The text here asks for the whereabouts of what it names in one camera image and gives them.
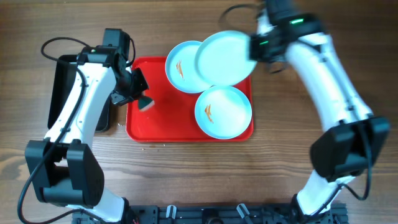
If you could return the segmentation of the green scouring sponge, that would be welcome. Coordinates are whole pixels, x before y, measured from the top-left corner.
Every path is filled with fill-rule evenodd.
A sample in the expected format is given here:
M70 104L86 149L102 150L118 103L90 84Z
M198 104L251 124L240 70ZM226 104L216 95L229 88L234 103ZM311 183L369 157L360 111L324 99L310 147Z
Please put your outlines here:
M148 96L142 96L138 100L139 111L148 110L153 105L154 105L154 100Z

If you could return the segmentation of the light blue plate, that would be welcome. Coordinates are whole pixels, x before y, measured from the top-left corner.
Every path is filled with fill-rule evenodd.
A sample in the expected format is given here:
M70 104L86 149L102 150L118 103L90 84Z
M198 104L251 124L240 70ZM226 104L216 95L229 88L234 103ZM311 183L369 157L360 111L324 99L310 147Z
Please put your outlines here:
M199 128L215 139L232 139L241 135L252 120L248 97L233 86L213 86L197 99L194 109Z
M257 62L249 58L250 37L236 30L217 32L199 46L194 68L207 83L233 86L247 78Z
M176 45L168 54L165 73L169 82L184 93L201 93L211 87L199 76L195 68L195 56L200 41L189 40Z

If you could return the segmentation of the light blue plate top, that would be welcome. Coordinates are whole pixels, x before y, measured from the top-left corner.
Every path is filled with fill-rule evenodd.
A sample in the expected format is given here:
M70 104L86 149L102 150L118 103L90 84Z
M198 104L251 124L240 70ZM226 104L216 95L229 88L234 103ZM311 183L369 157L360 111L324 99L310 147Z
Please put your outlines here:
M195 68L195 56L200 41L189 40L176 45L168 54L165 73L169 82L184 93L201 93L211 87L199 76Z

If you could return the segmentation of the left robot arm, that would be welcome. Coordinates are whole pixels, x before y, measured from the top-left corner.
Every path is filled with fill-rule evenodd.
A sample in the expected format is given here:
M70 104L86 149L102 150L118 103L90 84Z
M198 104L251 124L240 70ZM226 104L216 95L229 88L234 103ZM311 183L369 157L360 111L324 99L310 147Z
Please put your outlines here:
M84 45L76 62L72 90L43 140L30 141L25 159L30 176L25 186L37 200L65 207L100 223L137 223L129 202L104 186L104 173L92 153L94 133L106 102L136 101L140 110L154 101L145 95L148 84L140 69L132 69L136 50L120 29L106 29L103 43Z

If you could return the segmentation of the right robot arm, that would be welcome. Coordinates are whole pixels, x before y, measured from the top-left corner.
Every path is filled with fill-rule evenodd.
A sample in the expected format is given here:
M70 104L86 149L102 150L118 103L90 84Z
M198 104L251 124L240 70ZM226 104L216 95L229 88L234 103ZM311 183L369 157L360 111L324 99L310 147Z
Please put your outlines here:
M292 223L326 215L349 183L366 175L366 200L373 165L391 130L388 119L375 116L355 90L333 45L330 33L312 13L292 1L266 0L251 36L249 57L257 62L290 64L306 87L320 118L323 134L310 147L313 171L290 206Z

